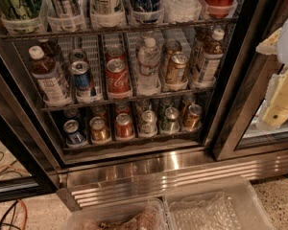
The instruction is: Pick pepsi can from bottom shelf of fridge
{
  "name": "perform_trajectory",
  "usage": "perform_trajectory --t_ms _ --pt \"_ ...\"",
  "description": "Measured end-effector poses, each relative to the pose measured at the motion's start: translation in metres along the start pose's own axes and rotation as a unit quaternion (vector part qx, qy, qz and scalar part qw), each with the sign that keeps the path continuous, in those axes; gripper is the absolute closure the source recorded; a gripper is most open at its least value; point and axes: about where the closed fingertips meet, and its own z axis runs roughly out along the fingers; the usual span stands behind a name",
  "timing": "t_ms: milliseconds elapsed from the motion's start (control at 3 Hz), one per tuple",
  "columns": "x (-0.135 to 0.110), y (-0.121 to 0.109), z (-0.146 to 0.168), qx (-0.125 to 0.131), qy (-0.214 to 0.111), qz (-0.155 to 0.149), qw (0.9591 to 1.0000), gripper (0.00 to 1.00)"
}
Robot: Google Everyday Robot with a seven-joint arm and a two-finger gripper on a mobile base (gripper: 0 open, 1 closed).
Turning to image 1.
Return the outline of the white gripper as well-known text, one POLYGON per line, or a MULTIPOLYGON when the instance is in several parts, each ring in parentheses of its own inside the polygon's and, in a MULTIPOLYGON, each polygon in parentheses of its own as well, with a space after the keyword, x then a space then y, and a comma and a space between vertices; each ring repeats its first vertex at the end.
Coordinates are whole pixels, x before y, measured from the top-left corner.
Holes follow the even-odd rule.
MULTIPOLYGON (((260 42, 255 51, 262 55, 275 55, 279 62, 288 66, 288 18, 282 28, 278 28, 260 42)), ((288 71, 273 75, 266 93, 266 110, 262 121, 270 127, 280 127, 288 119, 288 71)))

